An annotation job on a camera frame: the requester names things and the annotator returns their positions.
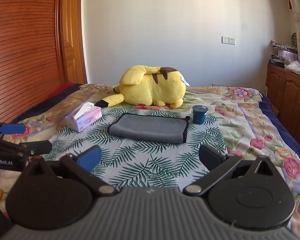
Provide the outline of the red pillow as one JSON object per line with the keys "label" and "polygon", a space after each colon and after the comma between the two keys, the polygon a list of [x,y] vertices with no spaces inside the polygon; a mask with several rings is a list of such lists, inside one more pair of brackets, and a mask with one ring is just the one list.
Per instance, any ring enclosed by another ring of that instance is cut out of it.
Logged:
{"label": "red pillow", "polygon": [[57,88],[54,92],[49,94],[46,99],[53,99],[57,101],[62,101],[67,96],[73,93],[74,83],[66,82]]}

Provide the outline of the floral bed blanket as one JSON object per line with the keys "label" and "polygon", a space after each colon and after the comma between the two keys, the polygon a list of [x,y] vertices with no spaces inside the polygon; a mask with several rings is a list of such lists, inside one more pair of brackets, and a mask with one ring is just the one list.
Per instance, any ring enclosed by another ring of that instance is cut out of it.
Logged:
{"label": "floral bed blanket", "polygon": [[[18,122],[26,126],[26,131],[5,135],[4,139],[15,144],[50,140],[56,132],[67,127],[65,117],[68,114],[85,102],[97,102],[112,94],[113,88],[108,85],[82,85],[59,103],[42,106],[20,117]],[[259,91],[242,87],[190,87],[178,109],[127,103],[112,108],[192,114],[194,105],[206,106],[207,115],[216,117],[226,154],[236,154],[245,160],[253,160],[259,155],[271,159],[293,193],[296,209],[288,226],[300,237],[300,146],[281,125],[271,111],[268,99]]]}

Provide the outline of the yellow Pikachu plush toy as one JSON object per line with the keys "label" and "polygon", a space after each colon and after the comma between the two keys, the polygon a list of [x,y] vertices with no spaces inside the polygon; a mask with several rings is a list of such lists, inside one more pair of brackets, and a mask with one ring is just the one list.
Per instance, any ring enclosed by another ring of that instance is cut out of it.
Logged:
{"label": "yellow Pikachu plush toy", "polygon": [[128,68],[114,87],[115,94],[95,103],[95,106],[113,107],[122,102],[130,105],[164,107],[171,109],[183,105],[189,83],[178,70],[171,67],[136,65]]}

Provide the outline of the pink tissue box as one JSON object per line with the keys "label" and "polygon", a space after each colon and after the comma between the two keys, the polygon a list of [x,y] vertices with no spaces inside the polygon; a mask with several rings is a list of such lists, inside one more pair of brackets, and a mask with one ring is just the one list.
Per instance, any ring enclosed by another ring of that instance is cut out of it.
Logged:
{"label": "pink tissue box", "polygon": [[81,132],[102,117],[102,108],[92,102],[84,103],[79,110],[67,115],[67,126],[76,132]]}

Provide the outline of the purple and grey towel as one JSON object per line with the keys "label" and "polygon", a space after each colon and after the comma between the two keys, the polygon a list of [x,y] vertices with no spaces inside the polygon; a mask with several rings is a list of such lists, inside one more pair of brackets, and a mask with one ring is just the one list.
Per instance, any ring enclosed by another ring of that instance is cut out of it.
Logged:
{"label": "purple and grey towel", "polygon": [[188,127],[189,118],[123,114],[108,127],[107,132],[127,139],[184,144]]}

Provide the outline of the white wall socket panel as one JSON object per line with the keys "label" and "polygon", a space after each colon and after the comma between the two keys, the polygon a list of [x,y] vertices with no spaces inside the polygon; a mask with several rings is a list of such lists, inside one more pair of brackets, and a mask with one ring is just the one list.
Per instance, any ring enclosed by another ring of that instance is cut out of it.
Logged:
{"label": "white wall socket panel", "polygon": [[236,39],[233,37],[222,36],[222,44],[235,45]]}

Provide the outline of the pink storage box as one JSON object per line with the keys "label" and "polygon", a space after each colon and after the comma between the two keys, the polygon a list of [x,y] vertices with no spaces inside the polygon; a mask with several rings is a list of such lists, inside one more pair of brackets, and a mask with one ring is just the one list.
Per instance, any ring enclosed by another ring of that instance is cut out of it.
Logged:
{"label": "pink storage box", "polygon": [[278,50],[278,55],[285,59],[287,62],[296,61],[298,59],[298,55],[294,52],[288,51],[288,50]]}

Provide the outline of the folded floral cloth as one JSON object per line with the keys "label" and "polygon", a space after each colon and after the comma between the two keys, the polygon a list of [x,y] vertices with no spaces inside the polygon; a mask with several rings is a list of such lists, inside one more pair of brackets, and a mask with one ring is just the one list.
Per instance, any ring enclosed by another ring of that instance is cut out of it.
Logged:
{"label": "folded floral cloth", "polygon": [[285,70],[300,75],[300,62],[299,61],[290,62],[290,64],[285,65]]}

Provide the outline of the palm leaf print cloth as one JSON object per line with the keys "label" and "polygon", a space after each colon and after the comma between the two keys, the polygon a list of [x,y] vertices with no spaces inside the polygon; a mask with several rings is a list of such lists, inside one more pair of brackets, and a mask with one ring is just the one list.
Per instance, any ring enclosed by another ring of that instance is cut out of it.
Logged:
{"label": "palm leaf print cloth", "polygon": [[216,117],[207,115],[202,125],[189,123],[187,141],[182,145],[123,139],[107,132],[107,128],[125,113],[172,118],[192,117],[191,113],[143,111],[110,108],[101,119],[77,133],[68,127],[51,138],[52,150],[43,157],[46,161],[59,160],[67,153],[79,155],[91,146],[101,148],[101,161],[93,175],[116,188],[178,186],[180,189],[206,175],[208,169],[199,159],[199,148],[206,144],[225,154],[225,142]]}

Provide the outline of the wooden side cabinet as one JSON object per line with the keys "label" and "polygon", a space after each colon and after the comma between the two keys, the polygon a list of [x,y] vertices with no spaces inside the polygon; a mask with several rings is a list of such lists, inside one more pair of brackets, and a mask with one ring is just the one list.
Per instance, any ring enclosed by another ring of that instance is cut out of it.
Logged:
{"label": "wooden side cabinet", "polygon": [[268,64],[266,87],[279,121],[300,146],[300,75]]}

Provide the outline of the dark blue plastic cup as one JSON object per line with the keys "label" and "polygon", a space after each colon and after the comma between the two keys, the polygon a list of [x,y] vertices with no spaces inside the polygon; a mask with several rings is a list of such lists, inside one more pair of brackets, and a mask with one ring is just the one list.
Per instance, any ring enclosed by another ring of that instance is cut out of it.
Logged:
{"label": "dark blue plastic cup", "polygon": [[208,108],[203,105],[194,105],[192,107],[193,123],[197,125],[202,125],[205,121],[205,116],[207,114]]}

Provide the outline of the wooden door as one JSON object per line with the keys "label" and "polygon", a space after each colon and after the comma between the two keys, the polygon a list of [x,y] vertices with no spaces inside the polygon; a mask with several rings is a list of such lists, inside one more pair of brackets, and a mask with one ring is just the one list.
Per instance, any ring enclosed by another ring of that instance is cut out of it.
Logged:
{"label": "wooden door", "polygon": [[66,81],[87,83],[83,53],[81,0],[60,0],[59,22]]}

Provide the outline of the wooden slatted headboard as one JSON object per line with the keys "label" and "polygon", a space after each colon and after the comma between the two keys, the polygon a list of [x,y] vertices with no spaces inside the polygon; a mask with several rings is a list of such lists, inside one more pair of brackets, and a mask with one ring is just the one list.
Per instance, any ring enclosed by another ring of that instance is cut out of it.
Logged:
{"label": "wooden slatted headboard", "polygon": [[65,83],[58,13],[59,0],[0,0],[0,121]]}

